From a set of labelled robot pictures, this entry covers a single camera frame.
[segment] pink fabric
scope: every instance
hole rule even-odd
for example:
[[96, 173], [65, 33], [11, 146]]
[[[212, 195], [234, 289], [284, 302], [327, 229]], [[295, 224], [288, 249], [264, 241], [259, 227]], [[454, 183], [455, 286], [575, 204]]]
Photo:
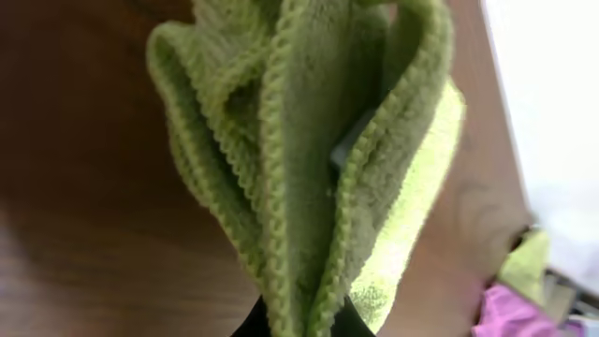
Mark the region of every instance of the pink fabric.
[[568, 321], [565, 323], [565, 328], [572, 331], [577, 337], [585, 336], [584, 326], [580, 322]]
[[472, 328], [476, 337], [558, 337], [557, 326], [534, 304], [507, 286], [485, 291], [480, 323]]

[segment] wooden table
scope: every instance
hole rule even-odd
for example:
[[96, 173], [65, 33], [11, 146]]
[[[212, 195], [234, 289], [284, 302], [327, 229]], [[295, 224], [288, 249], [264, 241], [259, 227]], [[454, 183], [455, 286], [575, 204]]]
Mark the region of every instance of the wooden table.
[[[530, 219], [478, 1], [450, 1], [468, 102], [382, 336], [462, 336]], [[256, 290], [171, 164], [149, 31], [187, 1], [0, 3], [0, 336], [227, 336]]]

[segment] towel fold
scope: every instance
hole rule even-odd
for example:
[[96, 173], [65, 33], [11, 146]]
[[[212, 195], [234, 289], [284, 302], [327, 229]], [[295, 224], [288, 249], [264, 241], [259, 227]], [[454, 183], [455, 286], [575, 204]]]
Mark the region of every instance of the towel fold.
[[[256, 281], [273, 336], [329, 335], [343, 296], [377, 331], [456, 147], [442, 0], [196, 0], [148, 41], [175, 165]], [[373, 118], [341, 172], [331, 150]]]

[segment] green towel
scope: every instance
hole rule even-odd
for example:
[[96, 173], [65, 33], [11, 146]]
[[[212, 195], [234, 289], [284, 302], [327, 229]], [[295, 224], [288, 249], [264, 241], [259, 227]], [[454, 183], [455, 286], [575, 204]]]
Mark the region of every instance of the green towel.
[[[448, 170], [463, 106], [442, 0], [196, 0], [148, 68], [178, 171], [237, 249], [273, 336], [326, 336], [350, 293], [373, 331]], [[375, 115], [339, 172], [330, 152]]]

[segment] black object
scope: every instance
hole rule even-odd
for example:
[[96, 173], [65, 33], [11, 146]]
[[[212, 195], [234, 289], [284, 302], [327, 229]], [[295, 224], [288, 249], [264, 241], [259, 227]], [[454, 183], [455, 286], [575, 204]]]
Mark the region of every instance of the black object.
[[[335, 315], [335, 323], [330, 328], [330, 334], [332, 337], [374, 337], [359, 316], [354, 303], [347, 296], [342, 310]], [[252, 312], [240, 327], [231, 335], [231, 337], [247, 336], [270, 337], [269, 319], [262, 297], [258, 299]]]

